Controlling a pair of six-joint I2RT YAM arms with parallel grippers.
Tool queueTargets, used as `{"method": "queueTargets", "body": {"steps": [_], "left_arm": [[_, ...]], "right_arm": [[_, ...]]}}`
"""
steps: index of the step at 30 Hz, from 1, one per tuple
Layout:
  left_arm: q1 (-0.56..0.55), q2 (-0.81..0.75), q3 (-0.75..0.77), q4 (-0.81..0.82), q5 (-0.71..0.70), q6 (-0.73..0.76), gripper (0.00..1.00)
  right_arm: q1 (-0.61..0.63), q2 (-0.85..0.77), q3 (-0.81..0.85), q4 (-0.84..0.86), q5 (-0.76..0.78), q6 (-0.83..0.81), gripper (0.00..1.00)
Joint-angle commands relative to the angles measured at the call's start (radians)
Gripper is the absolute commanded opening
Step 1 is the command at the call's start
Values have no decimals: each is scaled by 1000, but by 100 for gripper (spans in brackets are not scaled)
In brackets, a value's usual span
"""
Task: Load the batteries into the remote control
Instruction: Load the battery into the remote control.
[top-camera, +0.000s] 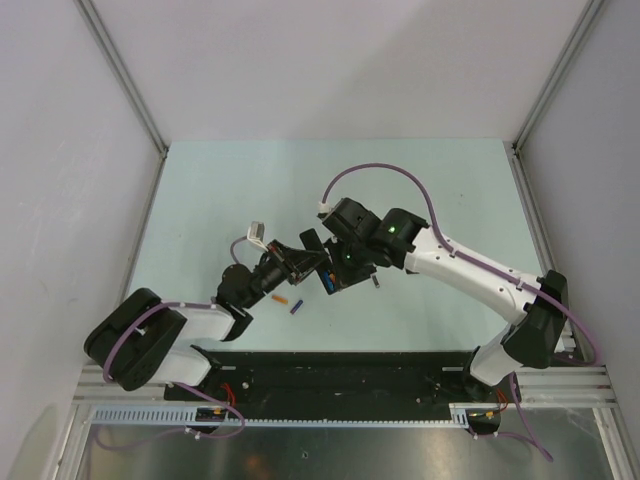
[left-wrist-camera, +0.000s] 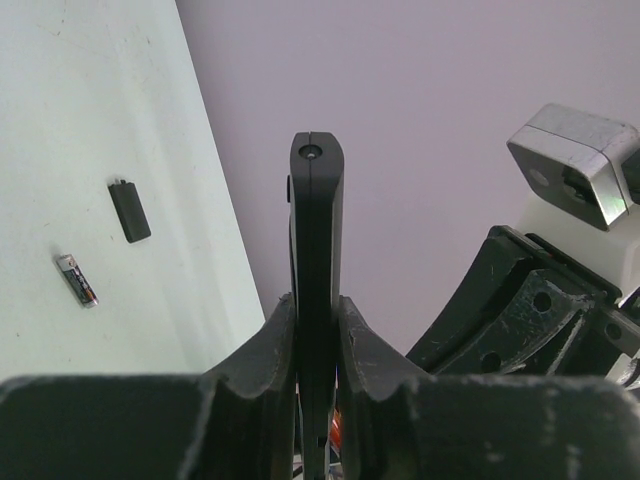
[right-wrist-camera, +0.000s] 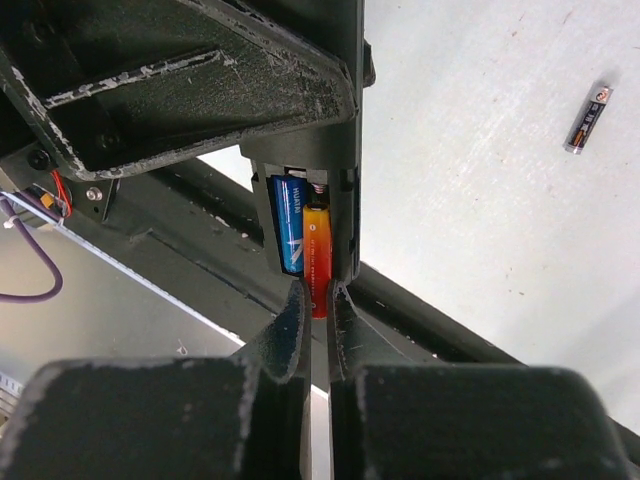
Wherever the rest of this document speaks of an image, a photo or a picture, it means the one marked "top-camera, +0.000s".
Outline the black remote control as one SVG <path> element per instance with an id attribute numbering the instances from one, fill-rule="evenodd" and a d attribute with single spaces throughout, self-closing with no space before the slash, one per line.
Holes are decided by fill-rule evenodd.
<path id="1" fill-rule="evenodd" d="M 326 293 L 328 295 L 335 294 L 338 288 L 333 263 L 316 230 L 314 228 L 305 230 L 299 234 L 299 238 L 305 249 L 310 251 L 316 258 L 315 272 Z"/>

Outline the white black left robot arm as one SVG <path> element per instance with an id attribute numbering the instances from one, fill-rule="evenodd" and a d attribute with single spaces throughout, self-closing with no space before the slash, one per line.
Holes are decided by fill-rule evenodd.
<path id="1" fill-rule="evenodd" d="M 221 376 L 204 354 L 209 344 L 237 340 L 253 321 L 250 308 L 284 282 L 301 283 L 326 259 L 322 247 L 294 249 L 273 240 L 253 268 L 228 266 L 208 303 L 167 301 L 139 288 L 88 335 L 84 352 L 105 382 L 126 391 L 178 382 L 210 399 Z"/>

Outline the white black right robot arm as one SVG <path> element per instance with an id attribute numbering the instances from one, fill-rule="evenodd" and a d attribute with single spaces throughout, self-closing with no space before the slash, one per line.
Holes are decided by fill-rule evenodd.
<path id="1" fill-rule="evenodd" d="M 318 217 L 331 233 L 324 244 L 330 267 L 320 272 L 329 294 L 370 279 L 379 268 L 439 280 L 498 313 L 505 328 L 476 348 L 461 376 L 463 393 L 484 401 L 508 374 L 522 367 L 546 369 L 554 360 L 566 322 L 559 304 L 566 278 L 519 274 L 449 239 L 440 240 L 425 219 L 393 208 L 378 217 L 360 203 L 321 204 Z"/>

